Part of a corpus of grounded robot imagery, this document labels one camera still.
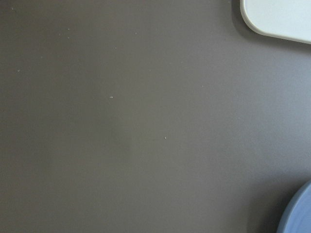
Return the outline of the cream rabbit tray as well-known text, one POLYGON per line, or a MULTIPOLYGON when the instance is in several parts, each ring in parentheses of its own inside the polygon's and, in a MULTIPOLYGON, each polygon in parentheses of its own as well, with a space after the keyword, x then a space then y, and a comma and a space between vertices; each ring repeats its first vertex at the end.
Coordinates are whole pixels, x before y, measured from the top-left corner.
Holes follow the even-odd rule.
POLYGON ((258 34, 311 43, 309 0, 241 0, 240 11, 246 25, 258 34))

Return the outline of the blue round plate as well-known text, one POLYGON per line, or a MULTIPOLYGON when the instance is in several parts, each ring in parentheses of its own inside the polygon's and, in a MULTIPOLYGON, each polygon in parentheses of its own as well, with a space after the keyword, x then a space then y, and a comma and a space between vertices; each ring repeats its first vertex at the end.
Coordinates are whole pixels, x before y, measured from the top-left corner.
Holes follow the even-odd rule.
POLYGON ((305 183, 292 197, 280 219, 277 233, 311 232, 311 182, 305 183))

